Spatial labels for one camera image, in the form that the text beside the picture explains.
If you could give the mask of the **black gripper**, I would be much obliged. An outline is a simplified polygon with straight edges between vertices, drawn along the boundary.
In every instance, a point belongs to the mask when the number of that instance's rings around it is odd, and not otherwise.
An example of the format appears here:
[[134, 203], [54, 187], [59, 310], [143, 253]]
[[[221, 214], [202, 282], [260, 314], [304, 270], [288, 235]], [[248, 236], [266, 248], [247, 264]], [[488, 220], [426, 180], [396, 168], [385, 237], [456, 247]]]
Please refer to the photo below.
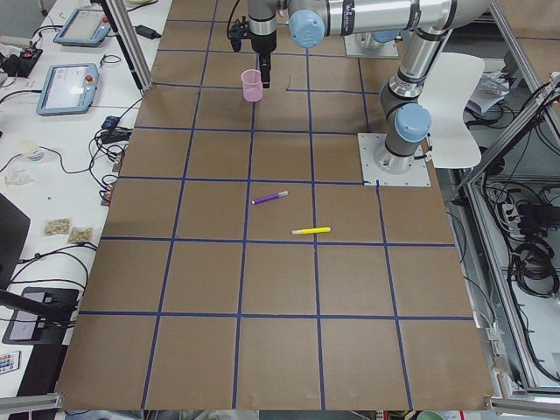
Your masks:
[[277, 48], [277, 31], [267, 35], [258, 35], [253, 32], [250, 34], [251, 47], [258, 53], [259, 71], [261, 74], [262, 87], [270, 88], [271, 57]]

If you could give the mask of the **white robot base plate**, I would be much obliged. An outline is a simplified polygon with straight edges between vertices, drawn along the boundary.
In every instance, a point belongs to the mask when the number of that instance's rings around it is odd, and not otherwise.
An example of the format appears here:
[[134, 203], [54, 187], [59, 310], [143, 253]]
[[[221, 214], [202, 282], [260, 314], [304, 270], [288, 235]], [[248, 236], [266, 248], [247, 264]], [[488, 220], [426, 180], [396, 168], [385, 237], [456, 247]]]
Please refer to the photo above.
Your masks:
[[386, 135], [359, 133], [358, 143], [365, 186], [430, 187], [422, 146], [410, 157], [396, 157], [385, 149]]

